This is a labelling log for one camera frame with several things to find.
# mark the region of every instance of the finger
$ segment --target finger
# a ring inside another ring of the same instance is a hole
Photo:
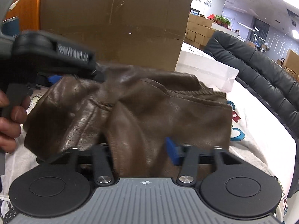
[[[16,149],[16,140],[0,133],[0,147],[8,153],[13,153]]]
[[[30,102],[31,102],[31,99],[30,99],[29,96],[27,96],[27,97],[23,100],[21,106],[22,106],[25,110],[27,110],[27,109],[29,108],[29,106],[30,106]]]
[[[11,138],[17,138],[20,136],[21,127],[16,122],[0,117],[0,132]]]
[[[19,124],[24,124],[27,119],[27,112],[23,107],[15,106],[11,111],[10,117],[13,121]]]
[[[0,108],[5,107],[9,104],[9,100],[4,92],[0,90]]]

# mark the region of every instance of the white paper bag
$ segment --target white paper bag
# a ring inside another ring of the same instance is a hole
[[[201,50],[183,43],[175,71],[195,75],[206,86],[230,92],[239,70],[216,61]]]

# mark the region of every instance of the stacked boxes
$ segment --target stacked boxes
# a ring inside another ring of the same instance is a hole
[[[215,32],[215,30],[211,28],[212,24],[212,20],[189,14],[184,42],[198,49],[203,49]]]

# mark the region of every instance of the brown leather jacket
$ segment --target brown leather jacket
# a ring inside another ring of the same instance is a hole
[[[40,158],[69,147],[87,149],[105,136],[116,176],[176,177],[179,168],[166,154],[165,137],[228,149],[232,109],[225,93],[190,74],[98,66],[104,83],[65,76],[29,114],[25,146]]]

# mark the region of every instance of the blue clip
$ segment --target blue clip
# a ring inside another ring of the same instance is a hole
[[[48,77],[48,82],[50,82],[51,84],[55,84],[61,78],[62,78],[62,76],[58,76],[58,75],[50,76],[50,77]]]
[[[178,149],[180,146],[177,146],[169,137],[165,138],[166,151],[168,156],[170,157],[173,165],[180,165],[180,155]]]

